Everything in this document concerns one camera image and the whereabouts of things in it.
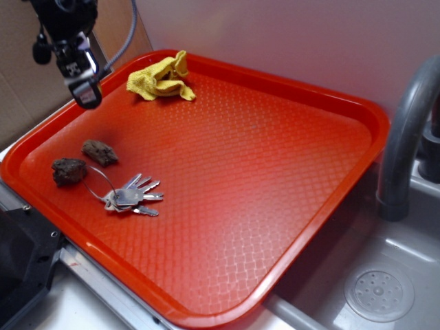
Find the gray faucet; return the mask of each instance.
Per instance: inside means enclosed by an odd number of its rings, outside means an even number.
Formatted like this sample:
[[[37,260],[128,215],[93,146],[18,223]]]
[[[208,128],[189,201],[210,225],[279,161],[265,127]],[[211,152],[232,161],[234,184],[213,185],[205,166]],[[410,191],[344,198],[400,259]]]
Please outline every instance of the gray faucet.
[[[421,156],[419,174],[440,183],[439,94],[440,56],[433,56],[412,78],[391,124],[376,194],[379,216],[385,220],[399,221],[408,215],[417,151]]]

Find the red plastic tray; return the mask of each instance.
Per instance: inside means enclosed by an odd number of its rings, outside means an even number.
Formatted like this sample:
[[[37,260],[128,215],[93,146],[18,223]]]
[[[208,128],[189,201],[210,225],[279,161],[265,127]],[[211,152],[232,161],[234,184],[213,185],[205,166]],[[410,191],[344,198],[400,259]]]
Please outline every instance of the red plastic tray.
[[[139,57],[102,84],[93,111],[69,104],[1,164],[4,181],[76,245],[181,327],[214,327],[259,304],[382,150],[375,104],[188,55],[197,95],[152,102],[127,92],[131,72],[175,56]],[[112,146],[115,186],[160,179],[159,216],[113,214],[82,184],[57,188],[55,159],[87,139]],[[110,188],[89,171],[89,186]]]

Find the yellow microfiber towel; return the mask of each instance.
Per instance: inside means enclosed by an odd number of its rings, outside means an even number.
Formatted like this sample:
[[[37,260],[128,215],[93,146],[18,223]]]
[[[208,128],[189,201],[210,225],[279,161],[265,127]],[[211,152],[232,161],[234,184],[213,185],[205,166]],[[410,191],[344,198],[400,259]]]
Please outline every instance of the yellow microfiber towel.
[[[179,78],[188,75],[186,52],[177,53],[176,57],[166,57],[156,64],[130,74],[126,90],[140,94],[145,100],[152,101],[158,96],[180,94],[188,101],[195,99],[192,89]]]

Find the sink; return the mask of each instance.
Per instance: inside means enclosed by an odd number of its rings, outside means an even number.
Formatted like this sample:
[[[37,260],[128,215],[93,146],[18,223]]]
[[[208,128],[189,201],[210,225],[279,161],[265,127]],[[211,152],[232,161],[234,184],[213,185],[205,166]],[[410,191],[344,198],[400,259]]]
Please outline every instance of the sink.
[[[273,290],[316,321],[308,329],[439,328],[440,186],[413,177],[410,214],[388,222],[376,213],[377,173],[375,164]]]

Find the white wall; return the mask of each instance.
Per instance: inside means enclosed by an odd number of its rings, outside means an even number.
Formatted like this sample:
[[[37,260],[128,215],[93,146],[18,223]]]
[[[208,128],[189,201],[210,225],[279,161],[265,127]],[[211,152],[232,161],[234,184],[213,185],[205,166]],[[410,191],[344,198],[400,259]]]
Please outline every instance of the white wall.
[[[440,53],[439,0],[137,4],[154,50],[186,50],[361,96],[390,117],[418,66]]]

